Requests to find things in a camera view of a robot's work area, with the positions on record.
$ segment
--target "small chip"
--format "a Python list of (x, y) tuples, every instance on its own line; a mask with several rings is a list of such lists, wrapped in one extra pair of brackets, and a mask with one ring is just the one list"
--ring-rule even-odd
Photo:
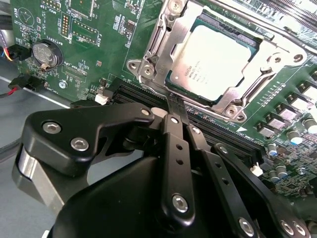
[(133, 32), (134, 31), (134, 28), (135, 28), (135, 23), (133, 21), (128, 21), (127, 22), (127, 25), (125, 27), (127, 29), (127, 31), (129, 32)]
[(290, 189), (295, 189), (295, 188), (297, 188), (294, 184), (289, 184), (288, 186), (287, 186), (288, 188), (290, 188)]
[(279, 155), (283, 155), (287, 149), (284, 146), (279, 145), (276, 151)]
[(317, 159), (317, 152), (313, 152), (309, 155), (310, 158), (312, 159)]
[(292, 93), (292, 95), (287, 97), (288, 103), (301, 111), (306, 111), (308, 109), (309, 103), (300, 95)]
[(294, 109), (284, 103), (277, 106), (276, 112), (279, 116), (288, 121), (293, 120), (297, 116)]
[(273, 113), (270, 113), (266, 117), (266, 122), (268, 125), (272, 126), (273, 128), (276, 128), (278, 130), (282, 129), (285, 126), (285, 123), (283, 119)]
[(275, 134), (274, 130), (271, 130), (268, 127), (264, 126), (262, 122), (257, 126), (257, 128), (258, 132), (265, 137), (271, 138)]
[(302, 93), (302, 95), (315, 101), (317, 100), (317, 87), (309, 81), (305, 81), (299, 85), (298, 90)]
[(290, 154), (292, 154), (292, 152), (290, 152), (290, 151), (285, 151), (285, 153), (284, 153), (284, 155), (290, 155)]

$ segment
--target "cable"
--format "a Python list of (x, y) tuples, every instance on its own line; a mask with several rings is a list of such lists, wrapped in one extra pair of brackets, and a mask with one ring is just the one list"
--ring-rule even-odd
[(0, 29), (1, 30), (12, 30), (13, 26), (11, 22), (1, 22), (0, 21)]
[(10, 144), (0, 148), (0, 163), (10, 159), (17, 154), (19, 150), (21, 138), (11, 142)]
[(0, 22), (11, 22), (12, 23), (12, 17), (6, 16), (6, 15), (0, 15)]
[(4, 52), (4, 54), (5, 54), (5, 56), (6, 56), (6, 58), (7, 58), (8, 60), (13, 61), (13, 60), (10, 58), (10, 55), (9, 55), (9, 52), (8, 52), (8, 49), (7, 49), (7, 48), (4, 48), (4, 49), (3, 49), (3, 52)]
[(11, 5), (9, 3), (0, 1), (0, 11), (11, 14)]
[(13, 88), (11, 91), (9, 91), (7, 93), (0, 94), (0, 98), (6, 98), (6, 97), (10, 96), (11, 94), (13, 94), (16, 90), (18, 90), (18, 88)]

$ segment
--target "screw hole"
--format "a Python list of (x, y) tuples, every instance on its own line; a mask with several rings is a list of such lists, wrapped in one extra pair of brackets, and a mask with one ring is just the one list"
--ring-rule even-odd
[(135, 65), (135, 63), (129, 63), (129, 68), (131, 70), (135, 70), (137, 68), (137, 66)]
[(299, 61), (301, 61), (303, 59), (303, 55), (295, 55), (294, 56), (294, 62), (298, 63)]
[(84, 145), (84, 143), (82, 141), (76, 141), (75, 144), (78, 145), (78, 146), (83, 146)]
[(234, 110), (229, 110), (229, 111), (228, 111), (228, 114), (229, 114), (229, 115), (233, 115), (234, 113), (235, 113)]
[(176, 160), (176, 162), (179, 164), (179, 165), (183, 165), (184, 162), (182, 160)]
[(238, 121), (243, 121), (243, 120), (244, 120), (244, 116), (238, 116), (238, 117), (237, 117), (237, 120), (238, 120)]
[(145, 74), (146, 75), (150, 75), (151, 74), (151, 71), (149, 69), (145, 70)]
[(226, 180), (225, 178), (222, 178), (222, 181), (223, 181), (223, 183), (224, 183), (225, 185), (229, 185), (229, 181)]
[(169, 20), (169, 21), (174, 21), (174, 20), (175, 20), (175, 17), (172, 16), (172, 15), (171, 15), (171, 16), (168, 16), (168, 20)]

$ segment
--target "capacitor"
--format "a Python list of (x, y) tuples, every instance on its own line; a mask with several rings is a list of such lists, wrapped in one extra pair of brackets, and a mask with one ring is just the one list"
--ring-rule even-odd
[(268, 151), (268, 154), (271, 156), (277, 155), (276, 144), (275, 143), (267, 144), (267, 151)]
[(292, 130), (287, 133), (287, 137), (290, 140), (292, 145), (299, 145), (303, 142), (301, 135), (298, 131)]
[(309, 194), (309, 195), (314, 194), (313, 188), (312, 188), (312, 186), (310, 186), (310, 185), (307, 185), (307, 186), (305, 187), (305, 191), (306, 191), (306, 193)]
[(306, 190), (301, 188), (298, 190), (298, 193), (301, 197), (307, 197), (307, 193), (306, 193)]
[(303, 120), (303, 125), (310, 134), (317, 133), (317, 122), (313, 118)]
[(269, 179), (270, 179), (272, 182), (277, 182), (277, 181), (279, 181), (279, 177), (277, 176), (277, 173), (276, 173), (275, 170), (270, 171), (268, 174), (269, 174)]
[(276, 167), (276, 173), (277, 176), (282, 179), (286, 176), (288, 176), (287, 171), (286, 171), (286, 166), (285, 165), (279, 165)]

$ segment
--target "motherboard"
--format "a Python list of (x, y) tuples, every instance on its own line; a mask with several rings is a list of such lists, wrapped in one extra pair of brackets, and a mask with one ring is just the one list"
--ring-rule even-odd
[[(144, 87), (140, 77), (159, 80), (151, 79), (159, 58), (147, 54), (153, 46), (149, 42), (158, 35), (154, 29), (159, 26), (164, 6), (171, 12), (165, 29), (170, 34), (182, 18), (177, 11), (185, 1), (175, 0), (172, 6), (166, 1), (34, 0), (25, 4), (12, 0), (15, 42), (33, 52), (31, 58), (18, 64), (19, 70), (43, 80), (47, 90), (71, 101), (102, 97), (117, 80), (139, 88), (140, 94), (145, 89), (161, 99), (160, 90)], [(298, 39), (317, 48), (316, 1), (231, 2), (281, 27), (291, 26)], [(270, 32), (208, 0), (199, 3), (207, 8), (189, 27), (186, 47), (172, 45), (182, 60), (174, 62), (173, 70), (164, 72), (164, 80), (189, 102), (207, 102), (216, 111), (225, 98), (225, 93), (218, 95), (217, 91), (243, 84), (241, 70), (246, 62), (257, 59), (267, 43), (259, 36), (269, 38)], [(294, 51), (302, 52), (296, 47)], [(148, 59), (155, 67), (144, 64)], [(282, 59), (276, 56), (272, 60), (280, 65)], [(140, 74), (136, 70), (141, 64), (145, 71)], [(163, 75), (163, 68), (157, 75)], [(214, 117), (195, 103), (186, 104), (187, 111), (204, 125), (216, 125), (248, 143), (263, 146), (267, 158), (261, 166), (265, 170), (261, 179), (272, 183), (277, 193), (305, 197), (313, 194), (314, 186), (317, 188), (317, 56), (296, 54), (292, 63), (276, 69), (274, 74), (262, 70), (267, 74), (265, 83), (256, 94), (250, 94), (243, 114), (234, 119), (229, 116), (238, 107), (232, 105), (223, 112), (229, 119)]]

